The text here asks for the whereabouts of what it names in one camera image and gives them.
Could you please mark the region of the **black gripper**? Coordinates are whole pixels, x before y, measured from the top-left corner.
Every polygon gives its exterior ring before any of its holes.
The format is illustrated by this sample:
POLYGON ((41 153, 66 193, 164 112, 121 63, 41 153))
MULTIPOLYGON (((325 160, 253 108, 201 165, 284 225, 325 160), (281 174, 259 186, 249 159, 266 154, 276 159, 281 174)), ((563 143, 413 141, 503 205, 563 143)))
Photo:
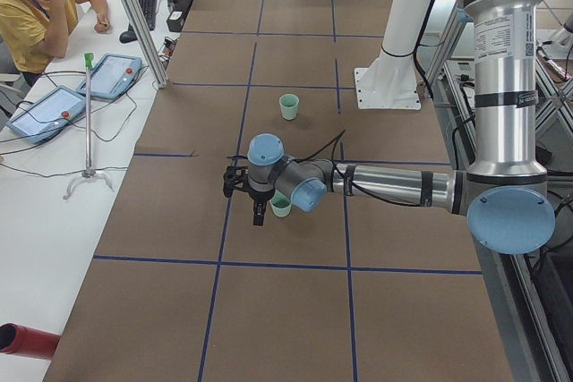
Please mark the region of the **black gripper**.
POLYGON ((248 191, 249 196, 253 200, 253 218, 252 224, 254 226, 263 226, 266 214, 267 202, 274 196, 274 190, 257 191, 251 189, 248 191))

